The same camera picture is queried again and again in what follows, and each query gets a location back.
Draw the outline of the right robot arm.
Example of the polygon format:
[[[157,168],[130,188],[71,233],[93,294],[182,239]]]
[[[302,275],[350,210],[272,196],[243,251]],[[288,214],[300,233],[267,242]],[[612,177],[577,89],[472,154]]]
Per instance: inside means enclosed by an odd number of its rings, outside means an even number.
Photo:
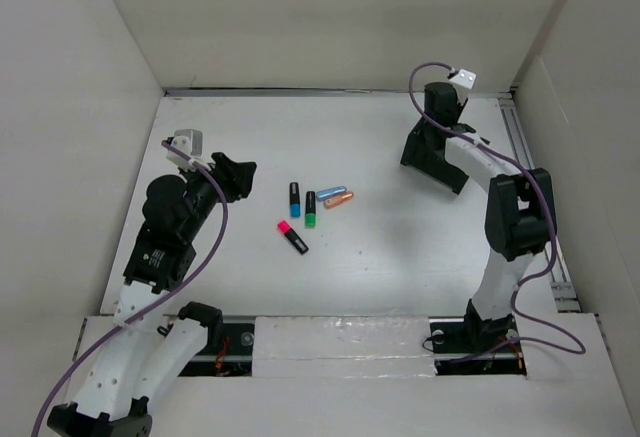
[[[527,170],[492,149],[472,127],[460,123],[463,108],[451,84],[425,86],[420,126],[428,175],[455,192],[473,180],[487,196],[488,261],[463,319],[431,327],[428,342],[442,354],[479,354],[513,344],[521,281],[552,241],[556,224],[550,174],[542,168]]]

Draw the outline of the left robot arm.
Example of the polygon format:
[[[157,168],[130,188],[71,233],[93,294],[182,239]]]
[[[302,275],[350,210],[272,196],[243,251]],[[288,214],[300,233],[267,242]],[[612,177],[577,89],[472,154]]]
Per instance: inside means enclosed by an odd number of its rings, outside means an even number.
[[[96,360],[76,395],[54,406],[47,426],[60,436],[147,436],[152,412],[186,364],[198,352],[222,344],[219,309],[187,303],[164,335],[158,329],[170,300],[208,265],[197,268],[193,241],[216,205],[249,196],[254,162],[212,154],[201,164],[177,152],[176,175],[147,187],[143,224],[124,271],[114,326],[78,357]]]

